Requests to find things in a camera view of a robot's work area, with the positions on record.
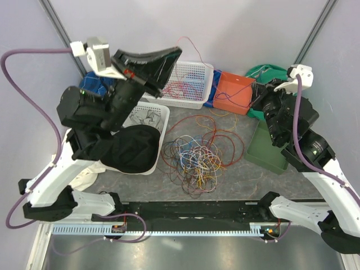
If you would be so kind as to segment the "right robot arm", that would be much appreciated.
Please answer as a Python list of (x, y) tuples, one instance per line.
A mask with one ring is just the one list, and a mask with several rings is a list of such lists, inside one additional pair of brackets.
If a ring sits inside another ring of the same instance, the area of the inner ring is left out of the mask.
[(260, 200), (258, 216), (297, 223), (319, 234), (341, 254), (359, 254), (359, 196), (347, 181), (329, 143), (311, 127), (319, 113), (300, 93), (287, 93), (285, 81), (254, 82), (251, 107), (264, 115), (272, 145), (324, 198), (329, 210), (317, 210), (276, 192)]

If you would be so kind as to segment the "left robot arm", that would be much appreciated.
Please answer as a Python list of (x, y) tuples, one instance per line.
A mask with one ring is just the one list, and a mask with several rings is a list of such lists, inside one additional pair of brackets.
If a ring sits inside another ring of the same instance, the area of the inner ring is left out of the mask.
[(92, 70), (117, 83), (104, 96), (85, 89), (67, 88), (57, 107), (62, 125), (70, 131), (60, 140), (52, 163), (32, 180), (21, 180), (19, 188), (26, 196), (26, 219), (55, 222), (71, 215), (100, 215), (111, 221), (123, 216), (119, 196), (110, 192), (91, 194), (74, 190), (70, 182), (85, 168), (99, 161), (113, 145), (113, 133), (123, 124), (144, 93), (158, 98), (182, 54), (180, 47), (150, 53), (114, 55), (107, 44), (73, 42), (74, 56), (86, 56)]

